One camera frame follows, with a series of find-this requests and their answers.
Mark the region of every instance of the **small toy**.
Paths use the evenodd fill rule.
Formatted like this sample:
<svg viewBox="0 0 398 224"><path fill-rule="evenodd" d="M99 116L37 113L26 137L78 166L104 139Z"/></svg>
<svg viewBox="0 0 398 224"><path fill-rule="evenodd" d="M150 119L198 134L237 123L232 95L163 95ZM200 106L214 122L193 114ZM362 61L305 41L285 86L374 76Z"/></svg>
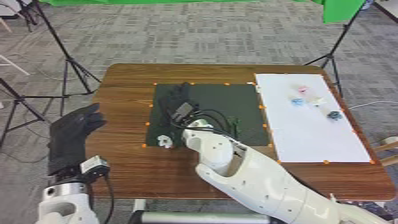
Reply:
<svg viewBox="0 0 398 224"><path fill-rule="evenodd" d="M321 104L326 103L325 99L321 97L316 97L309 103L317 107Z"/></svg>
<svg viewBox="0 0 398 224"><path fill-rule="evenodd" d="M307 92L307 86L300 86L296 90L298 90L298 93L303 94Z"/></svg>
<svg viewBox="0 0 398 224"><path fill-rule="evenodd" d="M165 147L166 149L172 148L172 140L166 135L158 136L158 146Z"/></svg>
<svg viewBox="0 0 398 224"><path fill-rule="evenodd" d="M332 111L328 114L326 114L326 117L332 119L332 120L339 120L342 118L342 115L339 113L339 111Z"/></svg>
<svg viewBox="0 0 398 224"><path fill-rule="evenodd" d="M305 103L305 101L303 101L301 98L294 98L294 99L291 100L291 103L293 103L294 106L301 106L303 103Z"/></svg>

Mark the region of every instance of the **black mat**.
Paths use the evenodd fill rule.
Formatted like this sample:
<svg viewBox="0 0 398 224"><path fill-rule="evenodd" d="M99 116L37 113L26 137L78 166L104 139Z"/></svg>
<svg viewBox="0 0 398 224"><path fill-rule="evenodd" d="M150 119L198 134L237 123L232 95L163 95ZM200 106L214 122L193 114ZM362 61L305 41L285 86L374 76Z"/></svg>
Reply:
<svg viewBox="0 0 398 224"><path fill-rule="evenodd" d="M158 98L168 93L173 85L158 84L152 97L152 110L149 117L149 128L145 134L147 146L158 146L158 136L172 138L173 145L181 146L181 130L159 126ZM259 110L259 99L255 88L248 84L216 85L197 84L189 87L189 99L198 103L200 109L214 109L237 126L237 140L250 146L268 145L268 134L262 129L262 115Z"/></svg>

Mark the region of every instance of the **white board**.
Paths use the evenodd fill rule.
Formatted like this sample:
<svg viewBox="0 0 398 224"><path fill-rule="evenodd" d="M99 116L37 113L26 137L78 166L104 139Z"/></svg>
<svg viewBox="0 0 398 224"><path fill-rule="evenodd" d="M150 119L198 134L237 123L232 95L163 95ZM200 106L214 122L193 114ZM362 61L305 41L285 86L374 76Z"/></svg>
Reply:
<svg viewBox="0 0 398 224"><path fill-rule="evenodd" d="M341 111L341 108L321 75L257 74L255 80L278 160L369 162L344 113L337 121L326 118L330 111ZM309 103L314 97L325 99L317 107ZM294 98L305 100L301 106L291 104Z"/></svg>

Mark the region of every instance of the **gray carpet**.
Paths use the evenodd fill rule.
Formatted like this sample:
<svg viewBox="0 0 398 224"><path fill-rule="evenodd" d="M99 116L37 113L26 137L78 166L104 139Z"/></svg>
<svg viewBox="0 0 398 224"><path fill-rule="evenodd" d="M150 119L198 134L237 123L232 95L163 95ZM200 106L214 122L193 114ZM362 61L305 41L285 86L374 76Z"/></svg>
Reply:
<svg viewBox="0 0 398 224"><path fill-rule="evenodd" d="M326 53L341 33L341 24L321 24L319 5L289 0L46 6L44 12L70 54L99 78L115 63L301 64ZM1 77L21 94L58 94L60 82L53 79L62 76L63 57L42 21L31 33L21 19L8 21L8 25L14 33L0 28L0 52L31 76L1 67ZM396 23L371 7L358 15L335 54L349 106L378 100L398 101L396 49ZM72 92L83 90L74 80L69 81L69 89ZM67 100L67 111L88 104L90 97L78 96ZM6 98L1 94L1 125L10 109ZM31 104L37 108L44 107L42 100L33 100ZM51 120L56 119L56 109L54 104L47 115ZM369 142L378 145L380 140L398 133L398 104L380 103L360 107L353 115ZM30 115L24 116L24 110L17 109L15 122L24 117L28 119ZM47 126L35 123L30 129L42 137L24 128L19 129L6 137L0 153L0 223L6 224L33 223L46 185L46 158L40 160L40 157L47 153ZM17 162L3 153L22 161ZM380 157L390 154L394 151L381 153ZM396 166L385 170L398 183ZM99 200L99 217L106 214L106 205L106 201ZM246 212L230 201L152 200L149 209ZM398 216L394 202L388 203L388 209ZM111 223L126 222L129 211L131 200L117 200Z"/></svg>

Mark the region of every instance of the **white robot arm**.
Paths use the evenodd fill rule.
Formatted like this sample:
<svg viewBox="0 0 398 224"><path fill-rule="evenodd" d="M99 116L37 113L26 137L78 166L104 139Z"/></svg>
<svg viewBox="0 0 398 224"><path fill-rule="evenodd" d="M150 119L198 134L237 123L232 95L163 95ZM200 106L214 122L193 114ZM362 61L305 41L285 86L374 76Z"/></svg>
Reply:
<svg viewBox="0 0 398 224"><path fill-rule="evenodd" d="M188 127L211 128L205 120ZM277 162L237 141L211 132L186 129L184 143L198 152L195 172L243 206L293 224L385 224L365 210L328 200L294 180ZM232 154L241 157L227 176Z"/></svg>

